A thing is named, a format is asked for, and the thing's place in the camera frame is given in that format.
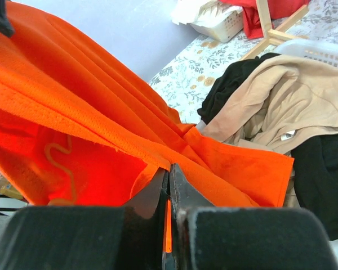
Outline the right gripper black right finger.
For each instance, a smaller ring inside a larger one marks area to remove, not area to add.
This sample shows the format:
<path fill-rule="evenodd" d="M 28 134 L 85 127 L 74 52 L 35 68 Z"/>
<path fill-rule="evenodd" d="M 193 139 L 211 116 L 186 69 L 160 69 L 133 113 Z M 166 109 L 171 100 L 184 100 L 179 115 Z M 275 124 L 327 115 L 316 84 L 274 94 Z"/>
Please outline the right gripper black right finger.
<path fill-rule="evenodd" d="M 215 206 L 176 164 L 169 193 L 176 269 L 338 269 L 326 231 L 305 209 Z"/>

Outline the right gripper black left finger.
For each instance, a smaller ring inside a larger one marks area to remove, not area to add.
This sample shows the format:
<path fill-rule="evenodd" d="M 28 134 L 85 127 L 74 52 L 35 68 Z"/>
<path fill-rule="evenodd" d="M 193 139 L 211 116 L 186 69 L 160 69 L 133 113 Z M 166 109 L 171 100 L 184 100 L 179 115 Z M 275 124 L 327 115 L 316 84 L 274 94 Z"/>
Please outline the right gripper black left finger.
<path fill-rule="evenodd" d="M 164 269 L 168 172 L 120 207 L 30 206 L 0 239 L 0 269 Z"/>

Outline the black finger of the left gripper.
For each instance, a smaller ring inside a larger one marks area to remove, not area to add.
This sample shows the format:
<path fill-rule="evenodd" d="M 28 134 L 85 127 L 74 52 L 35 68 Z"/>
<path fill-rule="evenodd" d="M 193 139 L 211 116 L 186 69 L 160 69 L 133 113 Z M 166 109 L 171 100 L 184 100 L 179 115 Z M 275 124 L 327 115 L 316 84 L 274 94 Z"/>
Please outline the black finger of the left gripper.
<path fill-rule="evenodd" d="M 14 32 L 14 28 L 7 18 L 6 1 L 0 0 L 0 33 L 11 38 Z"/>

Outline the orange t shirt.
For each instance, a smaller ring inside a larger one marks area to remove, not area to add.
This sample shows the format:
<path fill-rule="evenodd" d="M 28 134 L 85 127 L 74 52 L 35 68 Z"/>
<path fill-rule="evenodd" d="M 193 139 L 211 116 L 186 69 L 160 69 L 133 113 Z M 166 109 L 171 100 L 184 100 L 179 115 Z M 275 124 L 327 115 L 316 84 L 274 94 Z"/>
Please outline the orange t shirt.
<path fill-rule="evenodd" d="M 0 172 L 31 204 L 70 196 L 44 153 L 68 134 L 75 205 L 120 206 L 172 164 L 216 206 L 283 205 L 292 158 L 202 136 L 74 26 L 15 2 L 6 13 L 15 32 L 0 33 Z"/>

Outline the orange wavy hanger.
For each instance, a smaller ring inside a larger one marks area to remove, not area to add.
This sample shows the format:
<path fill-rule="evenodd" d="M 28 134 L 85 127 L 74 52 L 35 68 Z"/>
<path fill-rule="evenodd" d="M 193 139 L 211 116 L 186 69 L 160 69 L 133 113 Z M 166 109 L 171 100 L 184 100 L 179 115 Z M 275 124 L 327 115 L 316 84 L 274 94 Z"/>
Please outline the orange wavy hanger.
<path fill-rule="evenodd" d="M 69 197 L 64 196 L 51 199 L 48 205 L 72 206 L 75 205 L 77 202 L 77 190 L 75 186 L 74 174 L 66 166 L 66 162 L 68 161 L 68 158 L 66 156 L 69 156 L 72 153 L 72 149 L 72 138 L 68 134 L 66 135 L 66 146 L 63 146 L 56 142 L 51 142 L 44 147 L 45 157 L 49 161 L 49 163 L 54 167 L 62 170 L 68 176 L 68 192 L 70 193 Z"/>

